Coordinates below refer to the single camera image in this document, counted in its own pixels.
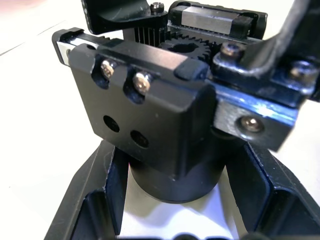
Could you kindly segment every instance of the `black cylindrical base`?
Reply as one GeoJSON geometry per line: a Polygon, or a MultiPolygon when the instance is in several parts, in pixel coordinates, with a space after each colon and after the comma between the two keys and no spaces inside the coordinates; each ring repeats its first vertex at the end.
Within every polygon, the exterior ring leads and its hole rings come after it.
{"type": "Polygon", "coordinates": [[[209,193],[221,176],[228,156],[245,142],[212,131],[189,149],[182,173],[175,179],[139,160],[130,162],[138,185],[152,197],[167,203],[186,203],[209,193]]]}
{"type": "Polygon", "coordinates": [[[217,184],[224,165],[200,162],[186,176],[177,180],[135,160],[131,172],[138,185],[152,197],[167,203],[186,203],[209,193],[217,184]]]}

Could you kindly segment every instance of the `gear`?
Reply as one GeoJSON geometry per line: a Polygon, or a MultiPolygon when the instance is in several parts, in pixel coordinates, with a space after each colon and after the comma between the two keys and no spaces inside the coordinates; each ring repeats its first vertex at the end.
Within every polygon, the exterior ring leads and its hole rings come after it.
{"type": "Polygon", "coordinates": [[[159,48],[170,52],[179,53],[192,59],[199,59],[203,62],[210,62],[211,50],[207,42],[202,39],[178,37],[166,40],[159,45],[159,48]]]}

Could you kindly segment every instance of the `black screw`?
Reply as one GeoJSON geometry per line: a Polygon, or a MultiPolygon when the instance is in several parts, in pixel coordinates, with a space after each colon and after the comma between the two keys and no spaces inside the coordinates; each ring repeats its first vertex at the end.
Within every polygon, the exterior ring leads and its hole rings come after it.
{"type": "Polygon", "coordinates": [[[228,61],[239,60],[245,53],[246,47],[238,42],[224,42],[221,46],[221,58],[228,61]]]}
{"type": "Polygon", "coordinates": [[[243,116],[240,119],[240,122],[246,130],[252,133],[259,133],[264,129],[263,123],[259,119],[252,116],[243,116]]]}
{"type": "Polygon", "coordinates": [[[319,69],[307,61],[295,61],[289,71],[289,77],[304,83],[312,83],[319,75],[319,69]]]}
{"type": "Polygon", "coordinates": [[[165,5],[162,2],[154,2],[150,5],[152,13],[161,14],[165,11],[165,5]]]}

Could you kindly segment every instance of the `white table surface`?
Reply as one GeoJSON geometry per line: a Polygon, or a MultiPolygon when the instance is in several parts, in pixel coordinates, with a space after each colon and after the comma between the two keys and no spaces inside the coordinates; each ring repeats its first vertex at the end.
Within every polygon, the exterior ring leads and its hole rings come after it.
{"type": "MultiPolygon", "coordinates": [[[[0,2],[0,9],[5,2],[0,2]]],[[[173,1],[163,2],[169,8],[173,1]]],[[[201,2],[267,12],[266,38],[280,30],[292,4],[291,0],[201,2]]],[[[73,175],[101,140],[91,129],[70,69],[60,64],[51,43],[55,31],[86,29],[85,18],[79,0],[47,0],[28,14],[1,13],[0,238],[41,240],[73,175]]],[[[122,32],[108,36],[122,37],[122,32]]],[[[318,204],[319,123],[320,105],[307,101],[296,128],[276,154],[318,204]]],[[[226,173],[211,193],[186,204],[149,197],[130,174],[121,235],[171,239],[180,232],[200,239],[237,238],[245,232],[226,173]]]]}

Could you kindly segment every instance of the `silver screw head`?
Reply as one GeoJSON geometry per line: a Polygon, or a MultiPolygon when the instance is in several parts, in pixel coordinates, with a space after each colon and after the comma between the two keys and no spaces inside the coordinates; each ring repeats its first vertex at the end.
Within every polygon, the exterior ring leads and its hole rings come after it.
{"type": "Polygon", "coordinates": [[[144,96],[149,91],[152,80],[152,76],[147,72],[137,72],[133,77],[133,86],[144,96]]]}
{"type": "Polygon", "coordinates": [[[115,72],[115,68],[117,67],[117,64],[109,59],[105,59],[101,63],[101,72],[103,76],[109,81],[112,75],[115,72]]]}
{"type": "Polygon", "coordinates": [[[165,11],[165,5],[162,2],[154,2],[150,5],[152,13],[161,14],[165,11]]]}
{"type": "Polygon", "coordinates": [[[295,61],[289,72],[289,77],[291,79],[305,83],[313,82],[318,75],[319,69],[307,61],[295,61]]]}
{"type": "Polygon", "coordinates": [[[226,60],[240,59],[246,50],[246,47],[238,42],[224,42],[221,46],[221,57],[226,60]]]}
{"type": "Polygon", "coordinates": [[[259,119],[252,116],[243,116],[240,122],[246,130],[252,133],[258,133],[264,129],[263,123],[259,119]]]}

